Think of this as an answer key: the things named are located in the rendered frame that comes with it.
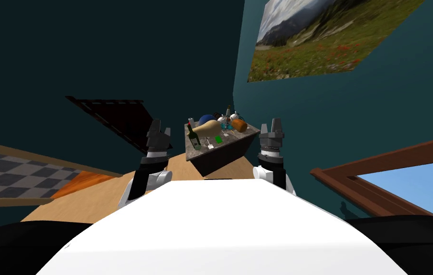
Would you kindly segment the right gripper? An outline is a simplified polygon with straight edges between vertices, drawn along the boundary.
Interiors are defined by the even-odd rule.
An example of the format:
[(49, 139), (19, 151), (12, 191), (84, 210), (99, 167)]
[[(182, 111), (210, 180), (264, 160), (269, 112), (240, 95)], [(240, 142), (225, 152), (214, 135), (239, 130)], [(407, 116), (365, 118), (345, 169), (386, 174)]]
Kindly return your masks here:
[(259, 139), (262, 151), (280, 152), (284, 139), (281, 119), (272, 119), (271, 132), (268, 131), (266, 123), (262, 124)]

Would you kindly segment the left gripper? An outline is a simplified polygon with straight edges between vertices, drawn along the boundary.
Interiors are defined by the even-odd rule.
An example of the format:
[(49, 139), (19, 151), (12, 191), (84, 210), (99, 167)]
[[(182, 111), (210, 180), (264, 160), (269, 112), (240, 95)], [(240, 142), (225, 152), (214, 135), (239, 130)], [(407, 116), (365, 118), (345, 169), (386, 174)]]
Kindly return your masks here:
[(170, 145), (170, 136), (170, 128), (166, 128), (164, 132), (161, 132), (161, 120), (153, 120), (151, 124), (151, 129), (147, 133), (147, 153), (167, 152)]

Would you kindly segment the orange-brown bread loaf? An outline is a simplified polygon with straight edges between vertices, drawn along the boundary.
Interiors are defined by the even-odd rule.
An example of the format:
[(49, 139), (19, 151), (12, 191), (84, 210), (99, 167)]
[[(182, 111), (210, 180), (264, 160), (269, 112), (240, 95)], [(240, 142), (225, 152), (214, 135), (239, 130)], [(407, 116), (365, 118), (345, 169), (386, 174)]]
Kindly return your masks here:
[(231, 125), (232, 125), (233, 129), (235, 131), (238, 131), (239, 133), (243, 133), (248, 129), (248, 124), (244, 120), (241, 120), (238, 118), (233, 119), (231, 121)]

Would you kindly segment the green wine bottle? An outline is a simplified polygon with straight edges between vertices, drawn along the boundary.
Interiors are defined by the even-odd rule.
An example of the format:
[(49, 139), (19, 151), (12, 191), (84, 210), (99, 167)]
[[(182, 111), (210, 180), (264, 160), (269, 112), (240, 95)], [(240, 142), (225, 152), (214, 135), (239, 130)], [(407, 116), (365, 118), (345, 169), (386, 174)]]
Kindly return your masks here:
[(199, 137), (196, 132), (194, 132), (193, 127), (190, 122), (187, 124), (188, 128), (188, 138), (193, 145), (194, 150), (200, 150), (201, 149), (201, 143), (199, 140)]

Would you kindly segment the dark brown panel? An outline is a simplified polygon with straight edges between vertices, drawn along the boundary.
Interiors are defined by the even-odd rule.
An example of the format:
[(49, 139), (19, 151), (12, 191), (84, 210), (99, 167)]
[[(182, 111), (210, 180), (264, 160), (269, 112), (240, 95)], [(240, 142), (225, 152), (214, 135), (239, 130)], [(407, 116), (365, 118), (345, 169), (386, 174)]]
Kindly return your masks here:
[(71, 103), (127, 141), (141, 153), (148, 151), (147, 133), (153, 118), (142, 100), (77, 99), (66, 96)]

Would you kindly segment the beige gourd-shaped vase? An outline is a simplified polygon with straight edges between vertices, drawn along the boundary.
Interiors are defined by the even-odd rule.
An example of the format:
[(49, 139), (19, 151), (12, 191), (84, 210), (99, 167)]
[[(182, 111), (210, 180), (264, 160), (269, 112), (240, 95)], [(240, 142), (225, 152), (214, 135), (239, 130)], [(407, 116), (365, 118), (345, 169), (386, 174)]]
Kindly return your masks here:
[(200, 138), (214, 138), (221, 132), (221, 124), (217, 120), (209, 120), (193, 129)]

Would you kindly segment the dark table with marble top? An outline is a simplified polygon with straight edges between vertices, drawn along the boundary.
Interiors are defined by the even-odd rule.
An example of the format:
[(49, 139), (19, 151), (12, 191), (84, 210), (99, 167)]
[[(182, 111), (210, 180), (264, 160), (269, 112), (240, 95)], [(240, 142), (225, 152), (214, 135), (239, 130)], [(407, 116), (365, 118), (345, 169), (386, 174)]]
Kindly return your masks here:
[(205, 177), (223, 166), (243, 157), (260, 130), (248, 125), (244, 132), (234, 129), (221, 129), (218, 136), (200, 137), (201, 148), (195, 150), (190, 139), (185, 137), (185, 160), (191, 162), (201, 176)]

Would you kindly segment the mountain meadow landscape picture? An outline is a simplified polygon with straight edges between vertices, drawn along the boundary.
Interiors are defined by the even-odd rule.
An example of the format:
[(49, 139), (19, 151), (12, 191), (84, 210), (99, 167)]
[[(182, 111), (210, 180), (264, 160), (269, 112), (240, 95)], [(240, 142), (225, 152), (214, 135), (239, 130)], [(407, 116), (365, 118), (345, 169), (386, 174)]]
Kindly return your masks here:
[(247, 81), (353, 71), (424, 0), (269, 0)]

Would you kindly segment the brown framed window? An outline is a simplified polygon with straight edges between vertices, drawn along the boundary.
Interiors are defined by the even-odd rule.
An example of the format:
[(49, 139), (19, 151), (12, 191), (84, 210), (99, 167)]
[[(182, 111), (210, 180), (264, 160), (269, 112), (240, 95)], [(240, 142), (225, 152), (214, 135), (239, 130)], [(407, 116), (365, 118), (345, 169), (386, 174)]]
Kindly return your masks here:
[(433, 140), (329, 169), (315, 168), (310, 174), (373, 216), (432, 216), (433, 213), (360, 177), (363, 174), (431, 163)]

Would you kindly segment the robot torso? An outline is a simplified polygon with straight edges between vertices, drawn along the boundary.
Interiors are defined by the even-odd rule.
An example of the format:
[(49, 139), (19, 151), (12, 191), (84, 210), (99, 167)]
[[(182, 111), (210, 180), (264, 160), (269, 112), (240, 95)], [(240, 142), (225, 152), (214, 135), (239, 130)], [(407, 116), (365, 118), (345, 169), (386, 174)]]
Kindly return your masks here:
[(171, 181), (94, 223), (37, 275), (407, 275), (337, 216), (265, 180)]

